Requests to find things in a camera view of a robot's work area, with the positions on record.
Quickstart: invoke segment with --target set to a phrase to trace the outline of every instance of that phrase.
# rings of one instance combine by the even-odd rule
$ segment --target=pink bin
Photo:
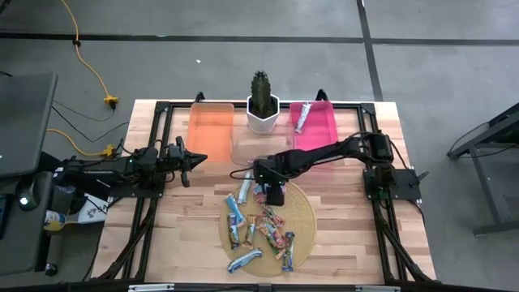
[[[301,115],[302,102],[290,104],[290,120],[295,127]],[[329,101],[313,101],[302,133],[294,131],[294,148],[311,150],[338,141],[333,104]]]

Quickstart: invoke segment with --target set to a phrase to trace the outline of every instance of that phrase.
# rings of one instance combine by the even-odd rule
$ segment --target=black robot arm
[[[282,206],[284,196],[281,187],[289,179],[297,178],[312,166],[344,158],[355,158],[374,166],[380,185],[393,183],[391,140],[382,133],[357,132],[344,141],[321,148],[288,150],[253,162],[255,181],[267,195],[267,204]]]
[[[160,152],[151,144],[128,157],[101,161],[66,159],[55,170],[54,182],[76,187],[102,200],[109,196],[160,197],[166,174],[172,175],[172,181],[174,172],[180,171],[182,185],[189,187],[187,171],[205,159],[207,155],[186,150],[179,136],[176,144],[169,144]]]

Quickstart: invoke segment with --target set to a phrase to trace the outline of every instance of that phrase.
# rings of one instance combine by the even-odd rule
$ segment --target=white pot
[[[247,120],[249,121],[249,126],[251,126],[252,130],[256,133],[267,134],[274,129],[274,126],[276,126],[277,117],[279,117],[280,113],[279,97],[276,97],[273,94],[271,94],[270,97],[276,99],[277,112],[268,118],[258,118],[254,114],[251,114],[251,111],[249,110],[249,101],[252,96],[247,98]]]

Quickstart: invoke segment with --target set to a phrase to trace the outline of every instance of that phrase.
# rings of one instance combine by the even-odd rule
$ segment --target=gray floor
[[[69,0],[83,33],[196,36],[360,37],[354,0]],[[365,0],[373,37],[517,39],[519,0]],[[0,30],[73,32],[60,1],[17,0],[0,15]],[[90,122],[63,110],[96,137],[129,119],[137,98],[244,98],[254,71],[269,73],[284,99],[307,99],[324,88],[333,100],[372,101],[363,45],[229,42],[83,41],[81,51],[121,99],[114,118]],[[384,99],[398,105],[412,165],[431,174],[422,183],[423,211],[439,280],[519,290],[519,232],[475,238],[491,223],[474,167],[451,162],[451,143],[515,104],[519,46],[376,45]],[[22,75],[55,71],[56,100],[102,118],[109,114],[100,85],[75,58],[69,41],[0,40],[0,70]],[[87,151],[116,144],[121,128],[90,144],[54,114],[50,127],[69,133]],[[61,136],[45,151],[75,155]],[[0,278],[0,286],[78,281],[95,251],[100,226],[67,230],[58,252],[62,273]]]

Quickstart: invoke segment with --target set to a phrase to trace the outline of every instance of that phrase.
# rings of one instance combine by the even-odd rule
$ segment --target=orange plastic tray
[[[187,150],[206,154],[207,161],[230,161],[233,118],[233,104],[192,105],[187,129]]]

